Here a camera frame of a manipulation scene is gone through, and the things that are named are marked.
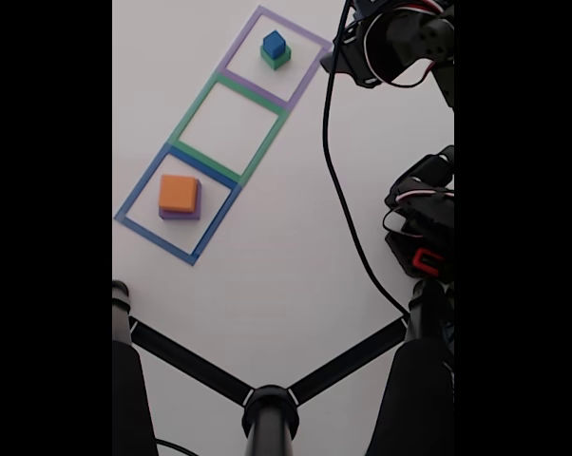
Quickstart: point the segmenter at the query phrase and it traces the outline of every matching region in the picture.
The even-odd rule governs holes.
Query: small blue block
[[[286,40],[274,30],[263,38],[263,49],[272,59],[276,59],[286,50]]]

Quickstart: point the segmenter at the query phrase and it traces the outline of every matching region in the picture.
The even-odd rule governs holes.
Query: wire
[[[394,8],[392,11],[398,11],[398,10],[408,10],[408,11],[414,11],[414,12],[421,12],[423,14],[428,14],[430,16],[435,16],[436,12],[441,13],[443,11],[442,7],[440,7],[440,5],[438,5],[437,3],[435,3],[433,0],[419,0],[422,3],[425,3],[426,5],[419,5],[419,4],[410,4],[407,3],[401,7],[398,8]],[[369,28],[367,29],[366,33],[364,34],[364,40],[363,40],[363,45],[364,45],[364,57],[366,59],[366,65],[371,69],[372,74],[374,74],[374,76],[381,81],[382,83],[387,84],[388,86],[392,86],[392,87],[397,87],[397,88],[414,88],[419,86],[421,83],[423,83],[426,78],[429,75],[429,72],[431,71],[431,69],[433,68],[433,66],[435,65],[434,62],[431,62],[428,67],[426,68],[425,72],[423,73],[423,76],[421,77],[421,79],[419,81],[417,81],[414,84],[408,84],[408,85],[402,85],[402,84],[398,84],[398,83],[393,83],[390,81],[386,81],[382,78],[380,78],[377,75],[377,72],[374,70],[374,68],[371,65],[371,60],[369,59],[369,53],[367,51],[367,37],[369,36],[369,31],[371,31],[372,26],[374,26],[374,23],[377,22],[377,20],[379,20],[379,18],[382,16],[382,14],[377,14],[377,16],[374,18],[374,20],[371,22],[371,25],[369,26]]]
[[[430,7],[434,8],[435,10],[437,10],[439,14],[445,11],[440,5],[438,5],[438,3],[435,2],[434,0],[421,0],[421,1],[422,1],[423,3],[425,3],[426,5],[429,5]]]
[[[155,443],[157,445],[161,445],[163,447],[172,448],[176,451],[181,452],[182,454],[186,454],[187,456],[198,456],[193,451],[189,451],[187,448],[183,448],[182,446],[178,446],[178,445],[173,444],[171,442],[166,442],[165,440],[162,440],[162,439],[155,439]]]
[[[347,221],[347,226],[352,234],[353,244],[355,245],[355,250],[357,251],[360,259],[362,260],[362,265],[366,270],[371,282],[377,288],[379,293],[381,293],[388,301],[393,304],[393,306],[398,309],[403,316],[409,317],[409,312],[402,307],[402,305],[381,285],[377,277],[372,271],[371,265],[362,250],[362,244],[358,238],[358,234],[355,231],[355,226],[353,225],[352,214],[350,214],[350,209],[345,201],[345,195],[343,195],[343,190],[341,189],[341,184],[334,171],[333,160],[331,159],[331,152],[328,146],[328,120],[329,114],[331,112],[331,100],[333,98],[333,87],[334,87],[334,74],[336,72],[336,62],[339,58],[339,50],[341,49],[341,42],[343,41],[343,34],[345,32],[345,22],[347,21],[348,12],[350,10],[350,0],[345,0],[345,6],[343,7],[343,12],[341,13],[341,19],[339,21],[339,26],[337,29],[336,38],[334,40],[334,51],[333,51],[333,65],[331,67],[331,72],[328,76],[328,86],[326,88],[326,100],[324,103],[324,118],[322,121],[322,145],[324,147],[324,157],[326,159],[326,164],[328,170],[331,173],[331,178],[333,179],[334,189],[339,197],[341,207],[343,208],[343,214],[345,215],[345,220]]]
[[[390,209],[390,211],[385,216],[383,216],[383,221],[381,224],[383,225],[383,228],[385,229],[385,231],[389,231],[390,233],[394,233],[396,235],[408,236],[409,238],[422,238],[423,237],[423,235],[414,235],[413,233],[407,233],[405,231],[396,231],[396,230],[392,230],[391,228],[388,228],[388,226],[386,226],[386,224],[385,224],[385,219],[393,211],[394,211],[393,209]]]
[[[445,195],[447,197],[453,197],[455,198],[455,193],[454,192],[438,192],[436,190],[410,190],[409,192],[405,192],[402,195],[398,195],[396,197],[396,202],[399,202],[401,200],[403,200],[404,198],[408,198],[408,197],[414,197],[415,195],[418,196],[424,196],[424,195],[436,195],[436,194],[442,194]]]
[[[419,81],[417,81],[414,84],[408,84],[408,85],[402,85],[402,84],[397,84],[397,83],[388,83],[387,81],[383,81],[385,84],[387,84],[388,86],[392,86],[392,87],[398,87],[398,88],[413,88],[413,87],[417,87],[419,86],[421,83],[423,83],[426,78],[429,75],[429,72],[431,71],[431,69],[433,68],[433,66],[435,65],[434,62],[432,62],[431,64],[428,65],[428,67],[426,68],[426,71],[423,73],[423,76],[421,77],[421,79]]]

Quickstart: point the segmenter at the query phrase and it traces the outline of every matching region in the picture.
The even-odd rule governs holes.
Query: white surface
[[[278,70],[271,69],[260,57],[263,38],[274,30],[282,35],[292,51],[290,62]],[[287,102],[295,93],[298,83],[303,79],[320,49],[318,43],[308,40],[272,19],[261,16],[227,65],[227,69]]]
[[[215,84],[180,140],[241,175],[276,119],[275,112]]]
[[[162,174],[191,176],[200,181],[199,220],[164,220],[159,216],[158,202]],[[231,190],[221,183],[210,179],[193,166],[168,155],[128,211],[127,217],[151,233],[184,250],[187,254],[192,254],[229,193]]]
[[[256,5],[113,0],[112,215]],[[342,9],[333,0],[263,5],[328,40]],[[399,82],[414,82],[423,69]],[[290,386],[399,315],[366,276],[326,169],[326,82],[320,69],[194,267],[112,223],[113,278],[130,288],[133,314],[254,387]],[[432,77],[411,90],[366,90],[336,78],[334,166],[369,262],[403,304],[414,281],[385,243],[383,198],[417,160],[453,143],[453,129]],[[160,361],[143,366],[155,391],[158,436],[200,456],[243,454],[241,410],[186,375],[164,381],[162,371],[172,368]],[[367,368],[368,377],[361,371],[301,408],[296,456],[364,454],[381,399],[377,385],[388,374]]]

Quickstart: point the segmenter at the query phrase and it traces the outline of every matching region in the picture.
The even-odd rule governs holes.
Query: orange cube
[[[194,212],[198,181],[187,176],[162,176],[160,208],[165,211]]]

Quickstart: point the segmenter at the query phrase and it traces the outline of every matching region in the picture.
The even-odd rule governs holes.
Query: square outline
[[[186,142],[182,142],[181,140],[179,140],[179,137],[181,136],[182,132],[189,125],[191,120],[195,117],[196,113],[200,109],[201,104],[205,101],[208,94],[212,91],[212,89],[216,84],[221,84],[227,88],[230,88],[231,90],[238,93],[245,99],[272,111],[274,114],[277,114],[276,121],[270,128],[269,132],[267,133],[262,143],[258,147],[257,152],[255,152],[255,155],[250,160],[250,162],[246,166],[246,169],[244,169],[244,172],[241,175],[227,168],[226,166],[220,164],[218,161],[215,161],[214,159],[208,157],[204,153],[197,150],[195,147],[192,147]],[[230,180],[237,182],[243,186],[245,182],[247,182],[250,179],[250,176],[255,171],[258,163],[260,162],[260,158],[262,158],[265,155],[265,152],[271,145],[271,142],[276,137],[277,132],[284,124],[287,117],[288,117],[288,112],[284,108],[273,103],[271,100],[263,98],[254,90],[246,86],[240,85],[237,82],[232,81],[226,76],[219,74],[218,72],[215,71],[214,73],[212,73],[210,79],[208,79],[206,84],[203,86],[203,89],[201,90],[200,94],[196,97],[191,106],[189,106],[189,109],[187,109],[187,112],[184,114],[181,121],[176,126],[170,137],[168,138],[167,142],[176,147],[177,149],[179,149],[181,152],[190,155],[191,157],[197,159],[198,161],[213,168],[218,173],[221,173],[223,176],[226,176]],[[252,162],[254,162],[256,165],[252,169],[250,169],[250,164]]]
[[[303,36],[304,38],[307,38],[308,40],[313,41],[314,43],[320,45],[320,51],[315,56],[314,60],[312,61],[312,64],[305,72],[305,75],[298,83],[298,86],[296,87],[295,91],[290,97],[290,100],[288,101],[282,100],[277,95],[274,95],[268,90],[265,90],[264,88],[256,85],[252,81],[242,78],[241,76],[238,76],[230,69],[227,69],[227,66],[231,62],[231,59],[233,59],[234,55],[236,55],[236,52],[238,52],[239,47],[244,42],[250,31],[253,29],[260,16],[265,16],[266,18],[271,19],[274,22],[277,22],[281,26],[290,29],[295,33],[298,33],[299,35]],[[303,95],[303,92],[305,91],[305,89],[315,76],[317,67],[319,67],[320,59],[326,52],[329,52],[331,50],[332,46],[333,43],[331,43],[330,41],[325,40],[324,38],[316,35],[315,33],[312,33],[309,30],[301,26],[298,26],[294,22],[289,21],[285,17],[282,17],[279,14],[259,5],[255,10],[255,12],[250,17],[250,19],[248,19],[248,22],[246,23],[244,28],[239,33],[238,37],[236,38],[236,41],[234,41],[234,43],[229,47],[229,50],[222,58],[222,60],[220,60],[216,72],[222,74],[223,76],[228,77],[229,79],[241,84],[242,86],[248,87],[249,89],[255,91],[257,94],[269,100],[272,100],[276,105],[281,106],[288,111],[292,111],[298,100]]]
[[[150,232],[149,230],[141,226],[139,223],[127,217],[128,211],[132,208],[134,202],[138,199],[138,196],[143,192],[146,185],[149,183],[151,178],[153,178],[153,176],[157,172],[158,168],[160,167],[160,164],[162,164],[163,160],[168,155],[171,155],[172,157],[180,160],[181,162],[184,162],[185,164],[188,164],[196,168],[198,171],[201,171],[201,173],[205,174],[209,178],[213,179],[214,181],[217,181],[221,185],[231,190],[231,192],[229,192],[229,195],[223,202],[222,206],[220,207],[219,211],[214,215],[214,218],[208,225],[208,228],[206,228],[206,231],[201,236],[201,239],[198,241],[198,244],[193,249],[193,252],[190,254],[186,253],[183,249],[180,249],[171,242],[168,242],[167,240]],[[125,200],[124,204],[122,204],[122,207],[115,216],[115,220],[119,221],[123,226],[126,226],[127,228],[137,233],[138,235],[142,236],[143,238],[146,238],[147,240],[150,240],[157,246],[162,247],[166,252],[169,252],[175,257],[178,257],[182,261],[193,266],[200,257],[201,253],[203,252],[203,249],[205,249],[206,245],[208,245],[208,242],[219,228],[220,223],[222,222],[225,215],[231,208],[231,205],[238,197],[240,191],[241,191],[241,186],[238,185],[236,182],[228,179],[226,176],[217,173],[214,169],[208,167],[204,163],[197,161],[195,158],[187,156],[173,145],[165,143],[160,152],[155,156],[149,167],[146,168],[143,175],[141,176],[137,184],[134,186],[134,189],[130,192],[129,196]]]
[[[288,102],[281,100],[276,95],[268,92],[267,90],[255,85],[254,83],[239,77],[237,74],[233,73],[226,69],[226,66],[229,64],[241,43],[243,43],[244,39],[257,22],[258,18],[264,15],[269,19],[278,22],[279,24],[283,25],[284,27],[293,30],[301,34],[302,36],[319,43],[321,46],[320,51],[315,56],[315,59],[312,61],[310,67],[308,68],[307,72],[299,82],[295,92],[291,96]],[[226,216],[229,209],[235,202],[236,198],[238,197],[239,193],[243,189],[243,186],[248,182],[252,174],[257,169],[258,164],[260,163],[261,159],[269,149],[269,146],[272,144],[274,139],[276,138],[277,133],[284,125],[286,120],[288,119],[290,112],[295,107],[296,103],[302,96],[303,92],[307,89],[307,86],[315,76],[317,69],[320,66],[320,58],[324,55],[325,52],[329,51],[332,44],[329,41],[324,40],[323,38],[311,33],[310,31],[306,30],[305,28],[298,26],[294,22],[289,21],[288,19],[279,16],[278,14],[262,7],[258,6],[253,15],[250,17],[242,31],[239,33],[236,41],[229,47],[229,50],[222,58],[219,63],[217,69],[212,73],[204,87],[202,88],[201,92],[198,94],[196,99],[193,103],[189,106],[187,111],[185,112],[184,116],[182,117],[181,121],[172,132],[166,143],[163,145],[162,149],[158,152],[157,156],[153,159],[151,164],[148,168],[144,171],[143,175],[141,176],[140,180],[134,186],[128,197],[125,199],[124,204],[119,209],[117,214],[115,215],[114,219],[120,222],[123,226],[128,227],[130,230],[134,231],[138,235],[150,240],[157,246],[163,248],[166,252],[178,257],[179,259],[183,260],[184,262],[193,266],[196,261],[199,259],[201,253],[205,249],[206,245],[215,234],[217,229],[219,228],[222,220]],[[246,166],[246,169],[239,176],[237,173],[231,171],[227,167],[223,166],[222,164],[214,161],[210,157],[205,156],[200,151],[194,149],[193,147],[185,144],[184,142],[179,141],[178,137],[181,135],[184,128],[191,122],[191,119],[195,116],[197,110],[200,108],[201,104],[207,97],[208,93],[216,83],[221,83],[228,88],[236,91],[243,97],[268,108],[269,110],[275,112],[277,114],[277,119],[274,125],[271,127],[267,136],[261,143],[260,147],[258,148],[257,152],[253,156],[253,158]],[[209,178],[223,184],[227,188],[231,189],[231,193],[227,196],[227,199],[224,201],[222,206],[220,207],[219,211],[210,222],[210,225],[206,229],[205,233],[202,235],[198,245],[193,249],[191,254],[187,254],[182,249],[176,247],[175,245],[171,244],[170,242],[162,239],[161,237],[151,233],[146,228],[142,227],[132,219],[126,216],[127,212],[134,204],[142,190],[146,187],[146,184],[150,181],[151,177],[157,171],[157,168],[162,163],[163,159],[167,155],[172,155],[173,157],[193,166],[201,173],[205,174]]]

